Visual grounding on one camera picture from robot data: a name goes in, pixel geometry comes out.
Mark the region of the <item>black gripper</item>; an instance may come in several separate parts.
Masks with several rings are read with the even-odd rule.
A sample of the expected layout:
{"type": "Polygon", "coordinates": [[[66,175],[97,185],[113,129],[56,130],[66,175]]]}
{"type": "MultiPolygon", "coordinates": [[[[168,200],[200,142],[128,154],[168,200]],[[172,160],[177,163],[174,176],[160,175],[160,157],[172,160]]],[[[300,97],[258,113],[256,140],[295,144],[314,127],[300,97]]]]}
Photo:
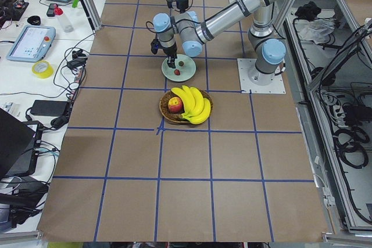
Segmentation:
{"type": "Polygon", "coordinates": [[[175,59],[177,58],[177,43],[174,38],[168,41],[161,41],[161,46],[164,53],[170,57],[167,59],[169,68],[176,68],[175,59]]]}
{"type": "Polygon", "coordinates": [[[176,0],[176,7],[180,13],[184,13],[189,8],[189,0],[176,0]]]}

